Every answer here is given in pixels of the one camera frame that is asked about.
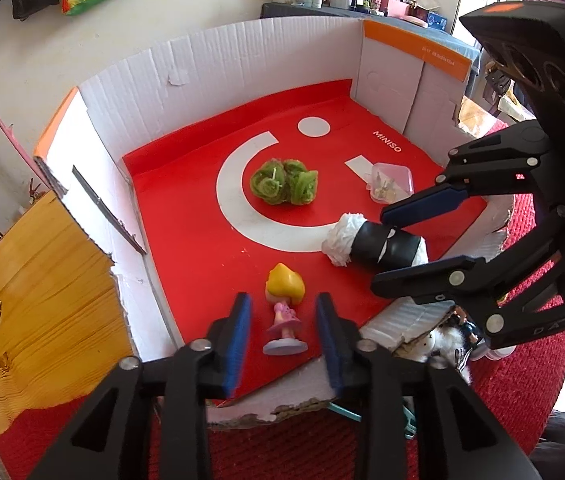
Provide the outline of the teal hair clip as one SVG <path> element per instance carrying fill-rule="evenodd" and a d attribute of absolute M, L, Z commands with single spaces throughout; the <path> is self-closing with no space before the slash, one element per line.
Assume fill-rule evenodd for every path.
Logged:
<path fill-rule="evenodd" d="M 382 436 L 394 438 L 400 434 L 406 440 L 416 437 L 415 414 L 400 393 L 386 400 L 376 393 L 369 398 L 353 396 L 335 399 L 327 404 L 327 408 L 333 413 L 364 424 L 371 441 Z"/>

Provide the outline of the white fluffy plush pouch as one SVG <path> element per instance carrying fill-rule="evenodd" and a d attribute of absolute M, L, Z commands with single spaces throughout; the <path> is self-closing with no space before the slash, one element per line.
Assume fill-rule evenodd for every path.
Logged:
<path fill-rule="evenodd" d="M 404 353 L 404 358 L 411 361 L 453 367 L 470 385 L 468 356 L 469 346 L 463 332 L 458 327 L 443 325 L 412 341 Z"/>

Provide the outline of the blonde pink doll figurine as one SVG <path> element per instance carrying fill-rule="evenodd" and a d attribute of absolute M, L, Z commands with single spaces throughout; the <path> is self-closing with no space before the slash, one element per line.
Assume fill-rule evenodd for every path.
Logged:
<path fill-rule="evenodd" d="M 269 271 L 265 298 L 273 306 L 274 321 L 267 330 L 269 341 L 262 349 L 266 356 L 295 356 L 309 350 L 307 343 L 297 337 L 302 322 L 293 309 L 304 296 L 305 284 L 299 273 L 284 263 L 277 263 Z"/>

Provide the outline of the dark haired boy figurine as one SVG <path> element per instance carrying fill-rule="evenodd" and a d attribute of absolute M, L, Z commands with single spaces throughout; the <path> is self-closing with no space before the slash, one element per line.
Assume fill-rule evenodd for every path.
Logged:
<path fill-rule="evenodd" d="M 465 367 L 470 360 L 476 361 L 485 356 L 489 347 L 485 343 L 481 330 L 461 307 L 454 308 L 449 322 L 461 333 L 463 340 L 461 348 L 455 352 L 458 368 Z"/>

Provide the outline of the red knitted table cloth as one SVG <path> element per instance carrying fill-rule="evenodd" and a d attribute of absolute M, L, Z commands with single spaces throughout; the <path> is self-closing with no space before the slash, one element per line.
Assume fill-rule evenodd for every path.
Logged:
<path fill-rule="evenodd" d="M 110 261 L 59 200 L 44 197 L 2 239 L 0 458 L 26 478 L 130 341 Z M 526 451 L 565 381 L 565 333 L 473 365 L 482 399 Z M 348 479 L 354 426 L 315 411 L 278 424 L 215 431 L 219 479 Z"/>

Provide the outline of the clear plastic small box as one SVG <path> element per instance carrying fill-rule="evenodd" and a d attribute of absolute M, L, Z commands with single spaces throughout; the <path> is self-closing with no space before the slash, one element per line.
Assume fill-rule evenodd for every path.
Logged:
<path fill-rule="evenodd" d="M 409 167 L 377 162 L 371 167 L 367 188 L 374 202 L 391 205 L 413 195 L 413 176 Z"/>

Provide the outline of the black white rolled cloth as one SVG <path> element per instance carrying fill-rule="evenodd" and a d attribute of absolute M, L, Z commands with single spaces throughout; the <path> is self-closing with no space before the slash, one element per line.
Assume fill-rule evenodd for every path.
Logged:
<path fill-rule="evenodd" d="M 369 221 L 363 214 L 342 214 L 323 240 L 322 252 L 334 266 L 355 262 L 381 272 L 429 262 L 424 237 Z"/>

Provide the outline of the green scrunchie pair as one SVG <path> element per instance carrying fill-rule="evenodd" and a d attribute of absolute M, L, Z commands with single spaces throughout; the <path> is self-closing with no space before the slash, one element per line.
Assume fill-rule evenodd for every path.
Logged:
<path fill-rule="evenodd" d="M 252 194 L 266 204 L 305 206 L 316 198 L 319 172 L 298 159 L 269 159 L 252 174 L 249 184 Z"/>

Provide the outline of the white orange cardboard box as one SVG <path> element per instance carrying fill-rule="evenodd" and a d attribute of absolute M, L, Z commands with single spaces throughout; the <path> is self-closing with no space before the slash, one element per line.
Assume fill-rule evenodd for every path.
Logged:
<path fill-rule="evenodd" d="M 473 61 L 377 21 L 266 18 L 142 51 L 74 88 L 34 159 L 78 226 L 112 261 L 133 350 L 166 356 L 182 340 L 166 314 L 123 156 L 170 132 L 283 90 L 338 79 L 353 99 L 435 162 L 467 140 L 457 125 Z"/>

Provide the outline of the pink stick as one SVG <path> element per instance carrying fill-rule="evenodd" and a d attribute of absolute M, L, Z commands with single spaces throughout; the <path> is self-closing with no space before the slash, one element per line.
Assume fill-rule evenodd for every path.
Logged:
<path fill-rule="evenodd" d="M 40 170 L 40 167 L 36 165 L 36 162 L 34 162 L 34 160 L 32 159 L 32 156 L 30 154 L 28 154 L 27 151 L 25 151 L 25 148 L 17 140 L 16 136 L 13 133 L 12 125 L 7 125 L 2 120 L 2 118 L 0 118 L 0 131 L 5 135 L 5 137 L 10 142 L 12 147 L 17 151 L 17 153 L 20 156 L 20 159 L 22 159 L 26 163 L 26 166 L 28 166 L 28 169 L 31 170 L 32 173 L 36 175 L 36 178 L 38 180 L 40 180 L 40 182 L 42 182 L 43 185 L 45 185 L 46 188 L 48 188 L 48 190 L 50 190 L 51 185 L 48 182 L 45 175 L 43 174 L 43 171 Z"/>

